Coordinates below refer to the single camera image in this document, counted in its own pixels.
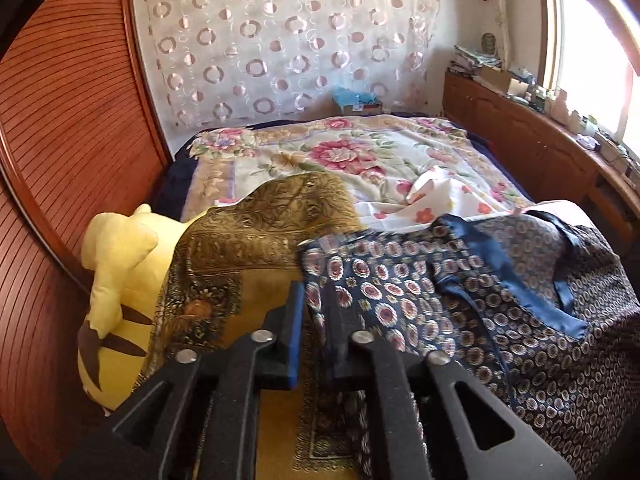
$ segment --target floral bedspread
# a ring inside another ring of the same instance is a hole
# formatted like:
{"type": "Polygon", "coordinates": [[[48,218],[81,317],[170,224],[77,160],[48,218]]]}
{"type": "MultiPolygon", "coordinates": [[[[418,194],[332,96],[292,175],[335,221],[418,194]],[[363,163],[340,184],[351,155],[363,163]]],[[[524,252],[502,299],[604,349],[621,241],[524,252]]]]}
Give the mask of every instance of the floral bedspread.
{"type": "Polygon", "coordinates": [[[201,132],[182,211],[187,221],[260,184],[305,171],[343,179],[365,226],[398,230],[452,213],[472,218],[531,205],[466,138],[440,118],[336,117],[261,130],[201,132]]]}

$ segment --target pikachu plush toy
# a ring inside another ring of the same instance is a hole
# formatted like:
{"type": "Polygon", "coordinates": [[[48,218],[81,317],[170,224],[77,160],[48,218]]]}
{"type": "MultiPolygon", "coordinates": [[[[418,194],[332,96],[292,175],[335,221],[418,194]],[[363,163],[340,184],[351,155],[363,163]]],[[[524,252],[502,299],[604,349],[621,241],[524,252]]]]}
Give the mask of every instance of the pikachu plush toy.
{"type": "Polygon", "coordinates": [[[78,333],[78,369],[84,390],[108,410],[133,390],[175,245],[192,222],[143,204],[131,216],[96,215],[84,234],[82,266],[94,271],[94,284],[78,333]]]}

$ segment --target bag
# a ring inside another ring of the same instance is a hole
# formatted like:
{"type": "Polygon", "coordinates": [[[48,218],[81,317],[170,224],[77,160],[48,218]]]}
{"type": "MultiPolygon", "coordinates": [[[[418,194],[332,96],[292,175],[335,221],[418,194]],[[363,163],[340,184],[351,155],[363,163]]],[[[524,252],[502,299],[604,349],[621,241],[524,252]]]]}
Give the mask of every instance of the bag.
{"type": "MultiPolygon", "coordinates": [[[[329,235],[300,252],[323,338],[321,288],[399,351],[440,349],[500,397],[584,478],[637,404],[640,305],[593,228],[532,211],[410,234],[329,235]]],[[[344,408],[370,476],[362,392],[344,408]]]]}

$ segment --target black bracket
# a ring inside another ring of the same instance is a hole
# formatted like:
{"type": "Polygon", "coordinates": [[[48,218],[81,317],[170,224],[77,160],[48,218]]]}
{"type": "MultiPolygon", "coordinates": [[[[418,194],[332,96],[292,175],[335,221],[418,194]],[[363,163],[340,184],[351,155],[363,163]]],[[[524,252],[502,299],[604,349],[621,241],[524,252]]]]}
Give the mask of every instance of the black bracket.
{"type": "Polygon", "coordinates": [[[228,349],[183,349],[60,465],[56,480],[253,479],[261,389],[298,379],[304,286],[228,349]]]}
{"type": "MultiPolygon", "coordinates": [[[[261,389],[296,385],[304,288],[228,349],[177,353],[54,480],[252,480],[261,389]]],[[[567,462],[442,351],[396,351],[322,290],[326,381],[364,390],[376,480],[575,480],[567,462]]]]}
{"type": "Polygon", "coordinates": [[[448,354],[399,352],[361,330],[331,282],[322,305],[332,347],[326,378],[366,393],[376,479],[575,480],[558,453],[448,354]]]}

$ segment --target wooden headboard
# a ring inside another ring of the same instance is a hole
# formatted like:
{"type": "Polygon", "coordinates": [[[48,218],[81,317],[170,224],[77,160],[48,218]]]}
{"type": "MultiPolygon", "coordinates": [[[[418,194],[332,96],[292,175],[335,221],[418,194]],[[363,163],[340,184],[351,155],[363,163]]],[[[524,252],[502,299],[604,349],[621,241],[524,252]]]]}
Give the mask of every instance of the wooden headboard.
{"type": "Polygon", "coordinates": [[[0,415],[45,478],[101,414],[76,365],[82,233],[130,214],[169,161],[130,16],[129,0],[45,0],[0,61],[0,415]]]}

